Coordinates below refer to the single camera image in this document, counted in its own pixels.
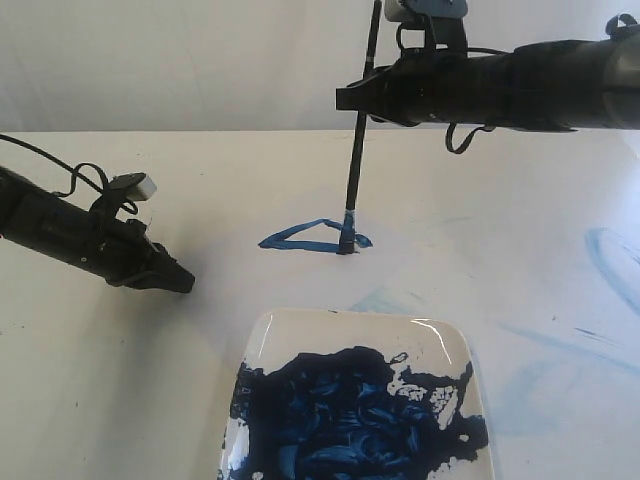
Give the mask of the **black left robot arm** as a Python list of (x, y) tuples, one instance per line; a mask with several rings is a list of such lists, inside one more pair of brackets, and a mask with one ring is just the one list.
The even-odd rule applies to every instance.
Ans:
[(189, 293), (194, 275), (147, 237), (147, 226), (116, 218), (125, 201), (146, 201), (155, 191), (144, 173), (119, 175), (83, 210), (2, 168), (1, 236), (114, 287)]

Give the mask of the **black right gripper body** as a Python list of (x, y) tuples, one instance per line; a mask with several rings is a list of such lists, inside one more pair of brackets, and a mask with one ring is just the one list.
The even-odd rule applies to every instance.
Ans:
[(515, 72), (523, 64), (520, 48), (502, 54), (463, 57), (438, 52), (432, 57), (406, 54), (393, 67), (391, 84), (398, 113), (384, 113), (389, 123), (486, 124), (528, 128), (517, 101), (524, 88)]

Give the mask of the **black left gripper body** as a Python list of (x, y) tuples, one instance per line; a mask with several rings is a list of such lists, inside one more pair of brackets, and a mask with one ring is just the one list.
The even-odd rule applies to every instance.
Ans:
[(71, 250), (69, 264), (112, 281), (149, 272), (149, 260), (156, 252), (138, 220), (115, 220), (106, 227), (98, 217), (78, 217), (69, 221)]

